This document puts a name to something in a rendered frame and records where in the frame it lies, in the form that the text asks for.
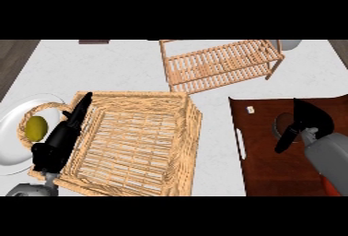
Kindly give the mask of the white plate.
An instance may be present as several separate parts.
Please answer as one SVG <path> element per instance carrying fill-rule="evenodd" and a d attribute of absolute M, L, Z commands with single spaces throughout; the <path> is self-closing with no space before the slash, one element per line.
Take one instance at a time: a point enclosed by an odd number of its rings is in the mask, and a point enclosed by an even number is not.
<path fill-rule="evenodd" d="M 0 176 L 27 170 L 31 165 L 31 150 L 21 143 L 16 128 L 25 113 L 47 102 L 64 103 L 64 100 L 49 93 L 31 95 L 0 112 Z"/>

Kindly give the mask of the wooden tiered shelf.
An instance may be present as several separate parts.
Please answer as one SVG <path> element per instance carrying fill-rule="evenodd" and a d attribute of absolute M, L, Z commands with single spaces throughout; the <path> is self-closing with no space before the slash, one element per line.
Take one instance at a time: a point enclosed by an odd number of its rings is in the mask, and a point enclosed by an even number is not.
<path fill-rule="evenodd" d="M 245 40 L 180 55 L 165 55 L 160 40 L 170 90 L 195 94 L 238 82 L 264 77 L 270 79 L 285 60 L 280 41 L 273 46 L 269 40 Z"/>

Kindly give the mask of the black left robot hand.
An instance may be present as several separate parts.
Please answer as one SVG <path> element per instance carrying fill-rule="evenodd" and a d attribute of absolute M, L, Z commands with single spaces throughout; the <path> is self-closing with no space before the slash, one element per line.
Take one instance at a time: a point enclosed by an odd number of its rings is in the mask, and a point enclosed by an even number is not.
<path fill-rule="evenodd" d="M 58 124 L 46 141 L 33 145 L 34 171 L 49 173 L 61 172 L 78 140 L 81 125 L 92 101 L 93 93 L 89 92 L 80 100 L 75 109 L 71 112 L 62 112 L 68 120 Z"/>

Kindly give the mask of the pale grey round object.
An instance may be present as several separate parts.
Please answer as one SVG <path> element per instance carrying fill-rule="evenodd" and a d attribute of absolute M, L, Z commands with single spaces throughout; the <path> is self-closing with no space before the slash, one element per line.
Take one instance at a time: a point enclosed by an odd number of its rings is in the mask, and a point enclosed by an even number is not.
<path fill-rule="evenodd" d="M 301 40 L 280 40 L 282 50 L 289 51 L 294 50 L 301 43 Z"/>

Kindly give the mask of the dark brown wooden tray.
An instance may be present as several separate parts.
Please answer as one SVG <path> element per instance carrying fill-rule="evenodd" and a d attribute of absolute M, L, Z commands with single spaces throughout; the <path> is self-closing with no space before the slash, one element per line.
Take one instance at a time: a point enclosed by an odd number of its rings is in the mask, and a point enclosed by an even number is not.
<path fill-rule="evenodd" d="M 294 100 L 230 100 L 247 195 L 342 196 L 305 157 L 305 144 L 301 138 L 297 138 L 285 152 L 275 151 L 275 119 L 283 112 L 294 113 Z M 328 112 L 335 123 L 334 133 L 348 136 L 348 95 L 300 100 L 310 102 Z"/>

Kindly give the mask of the large wicker basket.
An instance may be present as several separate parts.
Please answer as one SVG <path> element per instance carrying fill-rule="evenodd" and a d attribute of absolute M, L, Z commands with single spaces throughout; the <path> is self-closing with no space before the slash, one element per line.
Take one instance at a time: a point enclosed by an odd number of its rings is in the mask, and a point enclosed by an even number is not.
<path fill-rule="evenodd" d="M 53 183 L 89 196 L 190 195 L 201 118 L 183 92 L 96 91 Z"/>

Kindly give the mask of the yellow-green fruit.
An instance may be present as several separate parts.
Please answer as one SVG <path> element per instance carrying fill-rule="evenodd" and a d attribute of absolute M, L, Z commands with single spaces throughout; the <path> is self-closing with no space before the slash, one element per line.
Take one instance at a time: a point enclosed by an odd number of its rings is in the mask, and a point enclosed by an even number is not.
<path fill-rule="evenodd" d="M 25 134 L 27 139 L 33 142 L 43 140 L 47 133 L 47 122 L 42 116 L 33 116 L 27 121 Z"/>

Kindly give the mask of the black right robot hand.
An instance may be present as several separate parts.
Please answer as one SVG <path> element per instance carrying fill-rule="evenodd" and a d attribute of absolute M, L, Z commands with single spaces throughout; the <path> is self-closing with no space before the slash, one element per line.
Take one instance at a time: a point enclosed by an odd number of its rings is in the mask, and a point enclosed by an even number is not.
<path fill-rule="evenodd" d="M 294 100 L 294 113 L 283 112 L 277 115 L 273 123 L 273 131 L 277 135 L 275 151 L 282 153 L 288 150 L 297 138 L 304 145 L 313 144 L 322 137 L 335 131 L 335 123 L 328 112 L 310 102 Z"/>

